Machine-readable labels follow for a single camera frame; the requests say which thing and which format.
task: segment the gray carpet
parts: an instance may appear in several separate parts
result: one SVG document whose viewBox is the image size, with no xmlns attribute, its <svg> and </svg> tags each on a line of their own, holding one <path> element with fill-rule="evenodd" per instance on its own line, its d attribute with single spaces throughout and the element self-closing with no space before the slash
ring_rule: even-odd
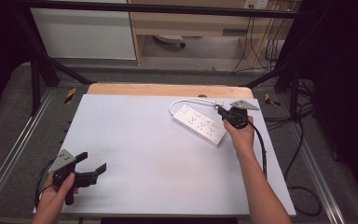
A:
<svg viewBox="0 0 358 224">
<path fill-rule="evenodd" d="M 190 72 L 190 71 L 158 71 L 142 69 L 78 69 L 81 75 L 102 82 L 138 82 L 138 83 L 172 83 L 172 84 L 204 84 L 237 86 L 245 84 L 260 73 L 241 73 L 229 75 L 222 72 Z M 66 81 L 71 78 L 61 75 Z M 29 68 L 19 67 L 12 76 L 0 102 L 0 164 L 10 151 L 21 129 L 24 127 L 31 111 Z M 286 116 L 281 106 L 264 104 L 265 93 L 271 99 L 279 99 L 271 88 L 274 79 L 254 88 L 254 95 L 262 106 L 265 117 Z M 75 97 L 71 104 L 63 103 L 70 85 L 59 87 L 48 108 L 33 132 L 26 148 L 15 165 L 7 183 L 0 193 L 0 217 L 32 218 L 34 206 L 34 186 L 40 169 L 53 158 L 61 147 L 65 137 L 64 130 L 70 127 L 80 97 L 87 91 L 87 86 L 77 86 Z M 332 159 L 330 147 L 324 134 L 313 117 L 304 119 L 305 136 L 324 176 L 337 200 L 343 216 L 349 223 L 358 223 L 358 185 L 344 163 Z M 270 133 L 280 166 L 283 171 L 296 150 L 296 139 L 289 125 L 282 126 Z M 312 189 L 314 186 L 309 172 L 299 155 L 287 179 L 289 186 L 302 186 Z M 316 202 L 308 193 L 295 191 L 292 199 L 296 206 L 305 211 L 317 209 Z M 329 219 L 323 210 L 319 216 L 308 217 L 298 214 L 293 217 L 295 223 L 327 223 Z"/>
</svg>

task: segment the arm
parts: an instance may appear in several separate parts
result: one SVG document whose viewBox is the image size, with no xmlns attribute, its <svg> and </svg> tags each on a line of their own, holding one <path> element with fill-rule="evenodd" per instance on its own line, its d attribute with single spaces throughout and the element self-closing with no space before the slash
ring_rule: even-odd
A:
<svg viewBox="0 0 358 224">
<path fill-rule="evenodd" d="M 252 222 L 292 223 L 281 201 L 264 177 L 255 157 L 255 130 L 250 125 L 237 130 L 226 120 L 224 120 L 224 124 L 231 135 L 240 162 Z"/>
<path fill-rule="evenodd" d="M 60 189 L 56 191 L 54 186 L 51 186 L 42 193 L 40 198 L 39 206 L 37 207 L 36 214 L 34 215 L 34 220 L 32 223 L 37 224 L 52 224 L 58 223 L 58 218 L 60 217 L 60 212 L 63 207 L 63 202 L 65 201 L 65 196 L 71 189 L 75 181 L 75 175 L 69 174 L 68 177 L 63 181 Z M 46 186 L 49 186 L 53 183 L 52 175 L 48 176 Z"/>
</svg>

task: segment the white power strip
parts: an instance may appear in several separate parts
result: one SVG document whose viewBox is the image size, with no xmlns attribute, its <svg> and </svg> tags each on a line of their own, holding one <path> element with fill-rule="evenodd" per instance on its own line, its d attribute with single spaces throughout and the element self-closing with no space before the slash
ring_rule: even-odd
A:
<svg viewBox="0 0 358 224">
<path fill-rule="evenodd" d="M 214 122 L 188 105 L 182 105 L 173 118 L 186 129 L 216 147 L 227 132 L 223 123 Z"/>
</svg>

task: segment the white wall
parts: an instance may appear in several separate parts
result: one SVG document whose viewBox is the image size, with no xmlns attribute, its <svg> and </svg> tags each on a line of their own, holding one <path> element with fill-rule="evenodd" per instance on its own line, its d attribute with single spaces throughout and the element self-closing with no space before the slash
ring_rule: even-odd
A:
<svg viewBox="0 0 358 224">
<path fill-rule="evenodd" d="M 77 0 L 81 1 L 126 4 L 126 0 Z M 136 60 L 128 12 L 43 8 L 32 12 L 51 57 Z"/>
</svg>

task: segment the white tabletop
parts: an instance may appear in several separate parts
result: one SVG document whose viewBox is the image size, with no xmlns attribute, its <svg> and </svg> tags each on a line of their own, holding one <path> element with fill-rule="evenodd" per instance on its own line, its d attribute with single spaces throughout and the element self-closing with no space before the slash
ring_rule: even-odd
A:
<svg viewBox="0 0 358 224">
<path fill-rule="evenodd" d="M 89 157 L 78 172 L 107 163 L 98 183 L 80 189 L 63 213 L 93 216 L 249 215 L 241 169 L 227 133 L 218 147 L 173 121 L 168 109 L 187 97 L 83 95 L 63 142 L 74 156 Z M 208 98 L 229 104 L 239 99 Z M 258 106 L 255 99 L 246 100 Z M 223 125 L 212 106 L 191 104 Z M 176 111 L 182 103 L 175 105 Z M 249 111 L 267 151 L 268 182 L 290 216 L 296 211 L 284 183 L 261 111 Z M 261 147 L 255 139 L 261 164 Z"/>
</svg>

